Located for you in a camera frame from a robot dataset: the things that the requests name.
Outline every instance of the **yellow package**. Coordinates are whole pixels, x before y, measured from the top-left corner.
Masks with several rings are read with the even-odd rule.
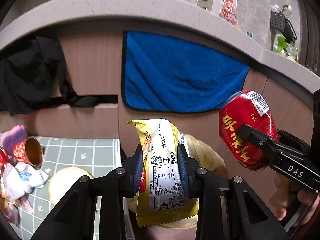
[[[136,120],[142,145],[143,172],[137,206],[140,227],[175,222],[198,214],[199,202],[188,199],[182,190],[177,163],[177,146],[187,140],[165,119]]]

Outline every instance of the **gray grid mat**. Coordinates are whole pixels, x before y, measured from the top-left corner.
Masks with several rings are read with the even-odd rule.
[[[66,167],[78,167],[89,172],[94,178],[105,176],[109,171],[121,166],[119,139],[63,139],[36,137],[44,147],[44,161],[41,170],[50,169],[50,178]],[[22,240],[30,240],[41,222],[54,207],[49,197],[50,178],[44,188],[35,189],[27,195],[34,213],[29,214],[25,207],[19,208],[19,227],[12,225]],[[101,197],[97,200],[94,240],[99,240],[99,217]],[[125,225],[128,240],[135,240],[129,215],[126,210]]]

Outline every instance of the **countertop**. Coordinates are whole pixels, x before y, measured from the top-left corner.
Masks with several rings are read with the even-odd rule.
[[[189,28],[218,39],[295,81],[306,91],[320,89],[320,77],[300,64],[264,49],[219,16],[183,0],[51,0],[21,15],[0,32],[0,51],[40,29],[72,20],[127,17]]]

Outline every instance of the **barcode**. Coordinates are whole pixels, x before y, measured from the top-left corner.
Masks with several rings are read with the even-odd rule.
[[[263,99],[263,97],[259,93],[250,91],[247,93],[247,95],[249,95],[252,98],[252,102],[254,103],[254,106],[256,107],[260,116],[262,116],[264,113],[269,111],[269,107],[266,101]]]
[[[151,164],[162,166],[162,157],[159,155],[151,156]]]

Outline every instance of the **black cloth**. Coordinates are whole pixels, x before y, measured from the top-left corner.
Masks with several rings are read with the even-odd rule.
[[[12,44],[0,60],[0,110],[28,114],[49,101],[58,75],[60,93],[70,106],[93,107],[94,96],[78,96],[66,79],[66,61],[58,40],[33,36]]]

